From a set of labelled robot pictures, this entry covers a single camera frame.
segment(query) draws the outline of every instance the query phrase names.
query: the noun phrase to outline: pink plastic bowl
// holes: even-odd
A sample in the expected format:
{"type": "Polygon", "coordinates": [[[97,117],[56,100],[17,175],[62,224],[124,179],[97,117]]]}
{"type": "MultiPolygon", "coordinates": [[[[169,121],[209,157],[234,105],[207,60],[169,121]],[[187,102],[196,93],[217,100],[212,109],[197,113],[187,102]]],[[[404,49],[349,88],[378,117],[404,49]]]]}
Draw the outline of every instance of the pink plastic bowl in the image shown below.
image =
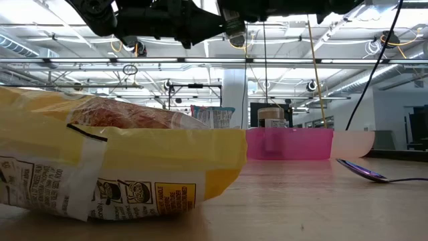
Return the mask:
{"type": "Polygon", "coordinates": [[[324,160],[330,158],[333,130],[255,128],[246,138],[250,159],[324,160]]]}

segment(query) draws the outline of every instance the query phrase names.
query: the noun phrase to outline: white pillar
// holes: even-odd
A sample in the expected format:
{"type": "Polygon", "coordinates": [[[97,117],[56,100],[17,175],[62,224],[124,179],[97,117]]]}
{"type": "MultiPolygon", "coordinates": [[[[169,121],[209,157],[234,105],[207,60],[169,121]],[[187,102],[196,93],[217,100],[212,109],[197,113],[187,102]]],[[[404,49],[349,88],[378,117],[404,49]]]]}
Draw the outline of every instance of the white pillar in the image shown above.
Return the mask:
{"type": "Polygon", "coordinates": [[[224,70],[223,76],[223,105],[233,107],[235,112],[230,121],[230,127],[247,129],[248,127],[248,91],[245,70],[224,70]]]}

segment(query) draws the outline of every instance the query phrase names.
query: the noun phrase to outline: spoon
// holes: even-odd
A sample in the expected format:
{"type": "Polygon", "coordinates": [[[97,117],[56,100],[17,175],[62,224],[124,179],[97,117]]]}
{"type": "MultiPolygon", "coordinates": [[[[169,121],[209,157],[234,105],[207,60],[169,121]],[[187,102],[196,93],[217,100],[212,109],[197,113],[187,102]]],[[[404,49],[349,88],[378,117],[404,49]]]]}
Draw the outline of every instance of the spoon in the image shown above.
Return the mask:
{"type": "Polygon", "coordinates": [[[428,181],[428,178],[388,179],[379,173],[375,173],[374,171],[370,171],[368,169],[365,169],[364,167],[360,167],[359,165],[356,165],[350,161],[346,161],[343,159],[336,159],[336,160],[340,164],[344,165],[351,172],[377,183],[391,183],[396,181],[428,181]]]}

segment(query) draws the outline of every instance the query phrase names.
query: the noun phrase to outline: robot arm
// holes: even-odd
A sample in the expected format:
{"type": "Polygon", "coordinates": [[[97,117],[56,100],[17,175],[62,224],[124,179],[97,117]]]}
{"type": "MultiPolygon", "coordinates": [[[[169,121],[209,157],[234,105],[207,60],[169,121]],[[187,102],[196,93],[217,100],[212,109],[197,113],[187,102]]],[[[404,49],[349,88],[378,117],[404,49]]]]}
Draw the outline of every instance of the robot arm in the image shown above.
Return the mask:
{"type": "Polygon", "coordinates": [[[244,21],[265,21],[268,16],[316,13],[322,21],[329,13],[346,13],[362,0],[217,0],[221,15],[199,9],[191,0],[66,0],[99,36],[114,34],[126,46],[137,36],[173,37],[189,49],[225,32],[242,38],[244,21]]]}

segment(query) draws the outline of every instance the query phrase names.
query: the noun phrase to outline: table surface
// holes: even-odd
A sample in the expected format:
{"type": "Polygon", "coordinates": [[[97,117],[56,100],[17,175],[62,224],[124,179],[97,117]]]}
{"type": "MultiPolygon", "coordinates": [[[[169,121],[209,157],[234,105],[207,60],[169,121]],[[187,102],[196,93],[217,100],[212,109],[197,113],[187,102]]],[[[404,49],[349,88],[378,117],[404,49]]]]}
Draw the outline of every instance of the table surface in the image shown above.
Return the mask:
{"type": "MultiPolygon", "coordinates": [[[[351,161],[390,178],[428,177],[428,163],[351,161]]],[[[334,160],[249,161],[223,195],[179,216],[85,223],[0,204],[0,239],[425,241],[427,189],[371,183],[334,160]]]]}

